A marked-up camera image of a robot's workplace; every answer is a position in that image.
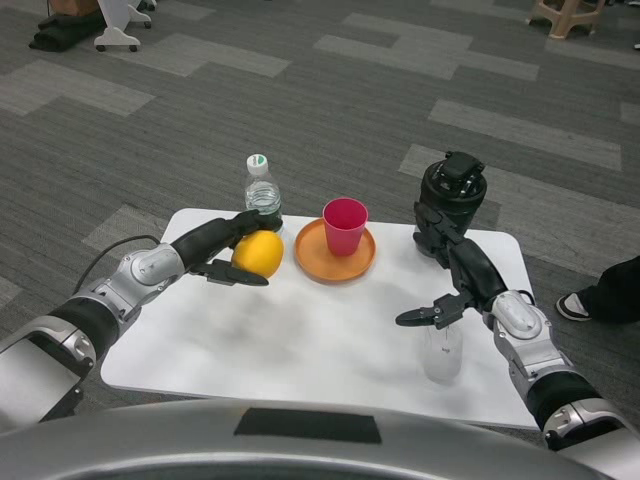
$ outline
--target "clear glass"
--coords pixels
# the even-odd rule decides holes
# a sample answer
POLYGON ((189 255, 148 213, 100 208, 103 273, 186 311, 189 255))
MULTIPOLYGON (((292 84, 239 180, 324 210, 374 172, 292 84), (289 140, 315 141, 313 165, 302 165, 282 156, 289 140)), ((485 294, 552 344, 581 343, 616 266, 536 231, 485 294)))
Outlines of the clear glass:
POLYGON ((462 330, 455 323, 442 330, 436 327, 425 330, 424 372, 434 382, 453 382, 462 367, 462 330))

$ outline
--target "white tabletop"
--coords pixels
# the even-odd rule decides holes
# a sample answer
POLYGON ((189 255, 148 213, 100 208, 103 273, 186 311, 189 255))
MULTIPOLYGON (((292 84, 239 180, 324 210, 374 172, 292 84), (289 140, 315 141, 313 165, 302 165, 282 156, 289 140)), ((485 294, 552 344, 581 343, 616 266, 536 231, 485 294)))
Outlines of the white tabletop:
MULTIPOLYGON (((163 241, 234 215, 181 210, 163 241)), ((102 379, 132 390, 362 405, 535 428, 492 333, 474 311, 458 322, 464 346, 455 381, 442 385, 425 376, 424 329, 398 327, 394 319, 456 292, 450 272, 416 250, 412 225, 369 222, 377 244, 371 269, 350 283, 323 285, 307 277, 293 255, 296 234, 311 220, 284 217, 285 258, 268 287, 226 287, 185 276, 146 305, 109 351, 102 379)), ((493 260, 509 288, 531 291, 513 237, 467 235, 493 260)))

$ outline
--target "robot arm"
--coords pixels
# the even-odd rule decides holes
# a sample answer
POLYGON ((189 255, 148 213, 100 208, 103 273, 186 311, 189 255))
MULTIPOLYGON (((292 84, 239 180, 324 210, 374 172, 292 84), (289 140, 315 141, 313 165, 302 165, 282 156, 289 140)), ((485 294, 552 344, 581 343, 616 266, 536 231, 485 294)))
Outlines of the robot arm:
POLYGON ((0 342, 0 433, 69 415, 82 398, 80 383, 131 327, 143 305, 185 273, 233 285, 267 285, 265 278, 214 260, 256 230, 281 220, 256 210, 215 219, 171 244, 127 254, 117 270, 80 290, 48 315, 0 342))
POLYGON ((549 449, 610 474, 608 467, 629 465, 630 460, 612 462, 611 455, 619 457, 621 451, 631 449, 635 458, 640 458, 635 430, 556 349, 551 341, 551 323, 532 304, 533 297, 528 292, 509 290, 482 249, 460 235, 446 215, 421 203, 414 209, 420 230, 414 240, 421 251, 451 269, 459 295, 445 295, 435 300, 433 307, 403 313, 396 323, 441 329, 462 318, 467 308, 475 309, 493 331, 495 345, 508 362, 511 380, 544 433, 549 449), (606 437, 615 438, 618 447, 594 454, 586 446, 589 442, 606 443, 606 437))

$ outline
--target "sneaker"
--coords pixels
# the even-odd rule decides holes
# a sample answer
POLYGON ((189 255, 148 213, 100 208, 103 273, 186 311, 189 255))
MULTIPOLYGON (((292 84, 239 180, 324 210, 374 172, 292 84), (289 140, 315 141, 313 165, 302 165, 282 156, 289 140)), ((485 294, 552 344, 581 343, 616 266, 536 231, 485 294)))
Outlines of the sneaker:
POLYGON ((575 293, 565 295, 558 300, 556 302, 556 310, 558 310, 558 313, 564 318, 575 322, 586 322, 587 320, 591 320, 589 312, 584 309, 578 295, 575 293))

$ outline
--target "stool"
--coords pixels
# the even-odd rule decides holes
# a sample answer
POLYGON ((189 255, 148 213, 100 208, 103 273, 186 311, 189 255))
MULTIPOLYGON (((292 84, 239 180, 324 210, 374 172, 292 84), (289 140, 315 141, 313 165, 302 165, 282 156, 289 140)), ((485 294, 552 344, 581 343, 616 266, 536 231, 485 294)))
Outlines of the stool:
POLYGON ((535 17, 544 17, 547 20, 551 20, 551 31, 549 37, 563 40, 567 38, 569 30, 576 25, 591 25, 589 34, 595 33, 595 27, 598 23, 600 13, 604 8, 606 0, 598 0, 598 4, 595 6, 586 3, 581 0, 536 0, 533 5, 533 9, 527 18, 527 25, 531 23, 535 17), (562 4, 562 8, 559 10, 553 8, 552 5, 562 4), (580 13, 578 7, 583 6, 590 11, 580 13))

